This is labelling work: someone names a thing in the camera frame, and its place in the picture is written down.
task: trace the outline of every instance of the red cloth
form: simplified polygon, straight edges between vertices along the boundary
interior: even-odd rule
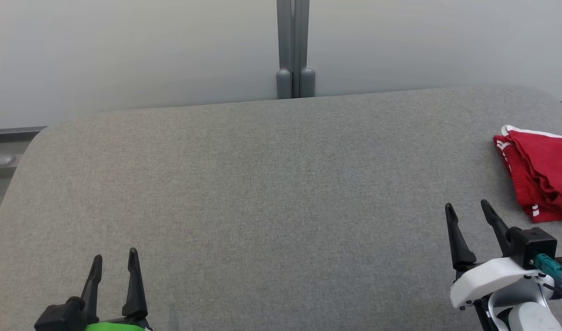
[[[493,143],[534,223],[562,220],[562,136],[503,126]]]

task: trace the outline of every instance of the gray fabric surface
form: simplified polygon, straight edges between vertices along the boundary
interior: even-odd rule
[[[480,87],[146,109],[46,129],[0,209],[0,331],[79,295],[119,316],[137,247],[155,331],[479,330],[453,310],[444,205],[481,261],[480,210],[531,227],[491,138],[562,134],[562,105]],[[562,254],[562,222],[542,224]],[[562,301],[552,302],[562,322]]]

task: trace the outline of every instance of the metal bracket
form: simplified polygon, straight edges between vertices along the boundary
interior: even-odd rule
[[[316,71],[307,67],[310,0],[277,0],[279,71],[277,98],[313,97]]]

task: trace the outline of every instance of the white wall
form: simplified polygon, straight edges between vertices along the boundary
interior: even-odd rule
[[[562,0],[311,0],[316,96],[519,84],[562,100]]]
[[[0,0],[0,128],[276,98],[274,0]]]

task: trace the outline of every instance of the gray cushioned table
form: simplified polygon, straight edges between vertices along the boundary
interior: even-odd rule
[[[0,209],[0,331],[79,295],[102,254],[118,317],[138,248],[155,331],[480,330],[453,310],[444,205],[531,227],[491,138],[562,135],[562,105],[478,87],[105,113],[47,128]],[[562,222],[541,227],[559,240]],[[562,301],[551,303],[562,322]]]

